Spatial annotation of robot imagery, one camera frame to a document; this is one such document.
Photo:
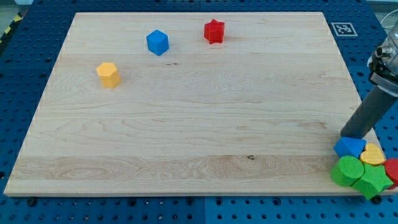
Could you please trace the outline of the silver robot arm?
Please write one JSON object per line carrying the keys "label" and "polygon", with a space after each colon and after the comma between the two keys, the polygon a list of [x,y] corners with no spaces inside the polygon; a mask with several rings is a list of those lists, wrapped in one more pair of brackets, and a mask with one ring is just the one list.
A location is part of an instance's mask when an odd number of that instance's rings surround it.
{"label": "silver robot arm", "polygon": [[397,97],[397,22],[368,60],[370,81]]}

